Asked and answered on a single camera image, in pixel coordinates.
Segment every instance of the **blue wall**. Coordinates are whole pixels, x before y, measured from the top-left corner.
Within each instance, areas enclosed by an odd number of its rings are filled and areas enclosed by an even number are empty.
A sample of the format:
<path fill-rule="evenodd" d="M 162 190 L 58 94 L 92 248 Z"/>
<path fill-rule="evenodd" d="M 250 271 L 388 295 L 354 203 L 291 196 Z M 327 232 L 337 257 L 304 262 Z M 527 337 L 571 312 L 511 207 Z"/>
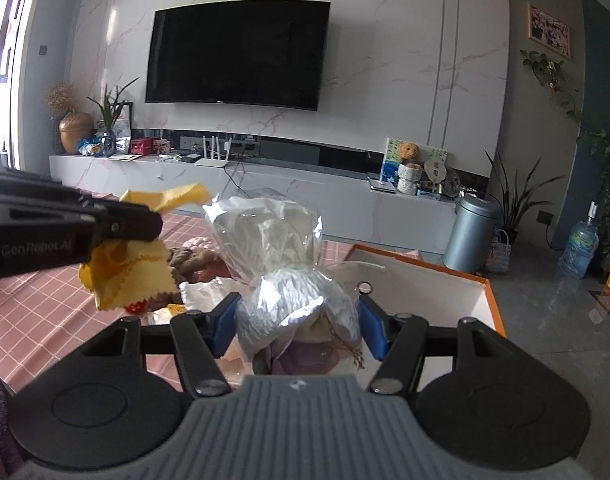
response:
<path fill-rule="evenodd" d="M 584 128 L 610 132 L 610 12 L 596 0 L 582 0 L 585 33 Z M 603 164 L 589 142 L 579 139 L 572 174 L 552 244 L 565 244 L 569 231 L 598 200 Z"/>

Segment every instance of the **red box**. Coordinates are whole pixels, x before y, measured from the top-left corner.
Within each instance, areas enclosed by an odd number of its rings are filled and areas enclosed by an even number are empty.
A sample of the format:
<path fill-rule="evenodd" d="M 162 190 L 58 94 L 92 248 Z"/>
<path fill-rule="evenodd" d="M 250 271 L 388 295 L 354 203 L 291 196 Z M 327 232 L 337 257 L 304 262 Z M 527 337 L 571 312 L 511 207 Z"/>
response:
<path fill-rule="evenodd" d="M 149 155 L 152 152 L 152 139 L 133 139 L 130 143 L 132 155 Z"/>

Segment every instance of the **plastic bag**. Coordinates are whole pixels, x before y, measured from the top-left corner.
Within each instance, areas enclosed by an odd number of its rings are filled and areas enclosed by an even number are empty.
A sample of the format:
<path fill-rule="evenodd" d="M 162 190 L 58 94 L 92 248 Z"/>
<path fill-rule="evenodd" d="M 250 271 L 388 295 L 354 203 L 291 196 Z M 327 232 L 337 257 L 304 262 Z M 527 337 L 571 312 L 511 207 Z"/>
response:
<path fill-rule="evenodd" d="M 355 286 L 345 290 L 319 267 L 322 221 L 277 192 L 273 198 L 233 196 L 205 205 L 213 237 L 233 276 L 249 283 L 237 310 L 237 334 L 252 358 L 270 349 L 277 359 L 294 336 L 307 339 L 319 316 L 329 320 L 323 338 L 357 349 L 361 332 Z"/>
<path fill-rule="evenodd" d="M 76 150 L 81 155 L 103 156 L 103 143 L 100 137 L 93 139 L 80 139 Z"/>
<path fill-rule="evenodd" d="M 183 282 L 178 285 L 188 310 L 211 312 L 230 292 L 249 293 L 249 287 L 231 278 L 214 278 L 207 283 Z"/>

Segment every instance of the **white marble wall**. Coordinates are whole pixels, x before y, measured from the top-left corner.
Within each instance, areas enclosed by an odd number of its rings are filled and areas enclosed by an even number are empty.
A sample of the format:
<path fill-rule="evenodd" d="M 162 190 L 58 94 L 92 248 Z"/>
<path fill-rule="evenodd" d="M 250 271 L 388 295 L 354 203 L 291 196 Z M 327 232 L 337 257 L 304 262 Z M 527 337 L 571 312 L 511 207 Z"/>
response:
<path fill-rule="evenodd" d="M 218 0 L 82 0 L 70 78 L 79 96 L 141 79 L 136 126 L 208 130 L 383 151 L 386 137 L 445 147 L 488 174 L 504 100 L 508 0 L 328 0 L 318 112 L 224 104 L 144 104 L 154 12 Z"/>

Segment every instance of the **blue gripper pad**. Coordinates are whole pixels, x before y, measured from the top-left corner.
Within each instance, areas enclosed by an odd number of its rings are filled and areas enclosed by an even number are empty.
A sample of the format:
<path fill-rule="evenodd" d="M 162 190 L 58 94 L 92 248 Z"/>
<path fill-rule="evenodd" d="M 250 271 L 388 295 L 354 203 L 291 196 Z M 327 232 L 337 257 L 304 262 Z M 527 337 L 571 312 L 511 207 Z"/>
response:
<path fill-rule="evenodd" d="M 374 359 L 383 361 L 391 342 L 386 338 L 385 325 L 389 316 L 384 316 L 380 309 L 370 308 L 369 303 L 373 303 L 371 298 L 361 296 L 358 303 L 358 318 L 361 326 L 361 335 L 365 340 Z"/>
<path fill-rule="evenodd" d="M 240 294 L 231 292 L 210 313 L 213 335 L 205 342 L 214 358 L 225 355 L 231 340 L 236 335 L 236 309 L 239 306 L 239 301 Z"/>

